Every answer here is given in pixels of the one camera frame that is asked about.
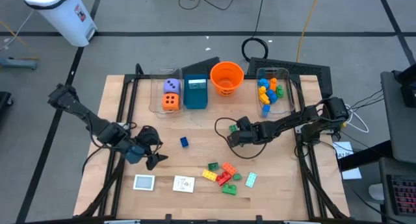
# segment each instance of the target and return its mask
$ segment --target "yellow lego brick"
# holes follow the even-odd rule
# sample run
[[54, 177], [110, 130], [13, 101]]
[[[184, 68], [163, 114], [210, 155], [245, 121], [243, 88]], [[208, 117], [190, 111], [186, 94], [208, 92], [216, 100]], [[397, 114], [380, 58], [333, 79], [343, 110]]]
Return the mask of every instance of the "yellow lego brick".
[[264, 86], [262, 86], [262, 87], [260, 87], [259, 88], [259, 97], [261, 96], [261, 94], [264, 94], [264, 93], [266, 93], [266, 87], [264, 87]]
[[215, 182], [215, 180], [216, 180], [216, 173], [214, 173], [214, 172], [211, 172], [211, 171], [209, 171], [209, 170], [207, 170], [207, 169], [205, 169], [204, 171], [203, 171], [203, 173], [202, 173], [202, 177], [205, 177], [205, 178], [207, 178], [207, 179], [209, 179], [209, 180], [212, 180], [212, 181], [214, 181]]
[[268, 99], [268, 96], [265, 93], [261, 94], [259, 98], [260, 98], [260, 101], [263, 104], [265, 104], [265, 105], [269, 105], [270, 104], [270, 100]]
[[276, 92], [276, 88], [278, 87], [278, 80], [276, 78], [270, 79], [270, 89], [273, 90], [273, 92]]

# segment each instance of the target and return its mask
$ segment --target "wooden table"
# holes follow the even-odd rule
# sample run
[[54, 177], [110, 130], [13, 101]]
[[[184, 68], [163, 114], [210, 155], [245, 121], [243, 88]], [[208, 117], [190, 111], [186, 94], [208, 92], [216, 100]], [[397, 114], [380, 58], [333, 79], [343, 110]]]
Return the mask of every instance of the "wooden table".
[[[99, 117], [116, 120], [123, 79], [122, 75], [107, 77]], [[301, 82], [306, 105], [317, 103], [321, 96], [316, 76], [301, 76]], [[165, 214], [172, 214], [173, 219], [253, 220], [256, 215], [262, 215], [265, 220], [308, 219], [299, 163], [294, 155], [293, 130], [283, 132], [257, 158], [243, 160], [229, 150], [224, 139], [213, 129], [215, 120], [220, 117], [239, 119], [248, 116], [252, 123], [262, 120], [255, 107], [255, 80], [244, 80], [232, 98], [215, 94], [213, 85], [209, 82], [208, 94], [209, 102], [205, 110], [185, 110], [181, 117], [162, 119], [148, 108], [150, 80], [139, 80], [133, 114], [133, 121], [138, 127], [132, 135], [136, 135], [143, 125], [155, 127], [164, 142], [159, 152], [168, 155], [169, 159], [160, 162], [153, 171], [146, 169], [144, 159], [138, 164], [125, 164], [117, 218], [164, 219]], [[128, 100], [129, 98], [123, 113], [124, 121]], [[227, 120], [220, 121], [218, 131], [228, 135], [228, 126], [232, 124], [234, 123]], [[189, 141], [187, 149], [183, 149], [179, 141], [184, 136]], [[322, 135], [321, 140], [332, 143], [329, 136]], [[243, 156], [250, 156], [260, 148], [260, 145], [246, 145], [243, 148], [236, 147], [236, 151]], [[91, 144], [89, 153], [95, 150], [96, 147]], [[322, 187], [339, 209], [349, 215], [333, 149], [319, 144], [315, 146], [315, 152]], [[74, 214], [84, 211], [102, 188], [108, 156], [108, 150], [101, 150], [87, 164]], [[237, 185], [236, 196], [222, 193], [217, 183], [202, 177], [202, 171], [210, 162], [218, 162], [220, 165], [229, 162], [237, 168], [243, 178], [231, 182]], [[245, 186], [249, 172], [257, 174], [253, 188]], [[136, 174], [155, 175], [154, 190], [133, 190]], [[172, 191], [175, 175], [195, 177], [194, 193]], [[109, 194], [106, 214], [110, 213], [112, 195], [113, 191]], [[316, 193], [312, 186], [311, 195], [315, 215], [319, 216]]]

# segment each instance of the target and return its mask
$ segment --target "clear plastic bin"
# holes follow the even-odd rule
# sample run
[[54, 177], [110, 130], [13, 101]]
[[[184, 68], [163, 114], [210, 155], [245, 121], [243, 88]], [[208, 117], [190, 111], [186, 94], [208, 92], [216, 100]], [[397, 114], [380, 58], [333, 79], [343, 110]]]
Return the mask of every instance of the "clear plastic bin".
[[[179, 110], [163, 110], [163, 86], [166, 79], [178, 79], [179, 87]], [[183, 113], [183, 76], [179, 68], [166, 68], [154, 71], [150, 74], [150, 105], [149, 110], [159, 118], [179, 117]]]
[[[292, 102], [292, 93], [289, 81], [289, 71], [285, 68], [259, 68], [257, 70], [257, 82], [260, 79], [267, 79], [270, 83], [271, 78], [278, 80], [278, 85], [282, 85], [283, 97], [278, 98], [278, 101], [270, 104], [270, 111], [266, 118], [282, 118], [282, 115], [287, 115], [294, 110], [294, 103]], [[257, 113], [263, 118], [264, 104], [259, 99], [258, 85], [255, 85], [255, 94], [257, 99]]]

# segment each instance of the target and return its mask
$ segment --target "orange cup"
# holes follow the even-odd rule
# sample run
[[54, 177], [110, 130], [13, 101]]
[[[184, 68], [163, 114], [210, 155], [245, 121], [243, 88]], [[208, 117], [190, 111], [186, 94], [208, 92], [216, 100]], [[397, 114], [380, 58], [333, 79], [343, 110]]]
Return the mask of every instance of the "orange cup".
[[220, 62], [211, 70], [211, 82], [218, 94], [227, 97], [242, 84], [244, 72], [234, 62]]

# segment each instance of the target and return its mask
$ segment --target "white card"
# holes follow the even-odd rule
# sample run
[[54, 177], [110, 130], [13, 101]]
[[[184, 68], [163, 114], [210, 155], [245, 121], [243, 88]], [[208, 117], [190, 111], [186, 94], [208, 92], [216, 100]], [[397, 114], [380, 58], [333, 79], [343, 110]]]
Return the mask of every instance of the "white card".
[[[337, 158], [343, 158], [344, 156], [348, 156], [348, 155], [353, 155], [354, 152], [352, 151], [352, 147], [351, 147], [351, 143], [350, 142], [333, 142], [332, 143], [333, 147], [335, 148], [335, 150], [337, 151]], [[361, 179], [361, 173], [359, 172], [358, 168], [355, 169], [350, 169], [347, 171], [343, 172], [343, 178], [344, 179]]]
[[154, 175], [136, 175], [133, 184], [134, 190], [153, 191], [155, 185]]
[[176, 175], [174, 180], [174, 191], [192, 193], [194, 192], [194, 184], [194, 177]]

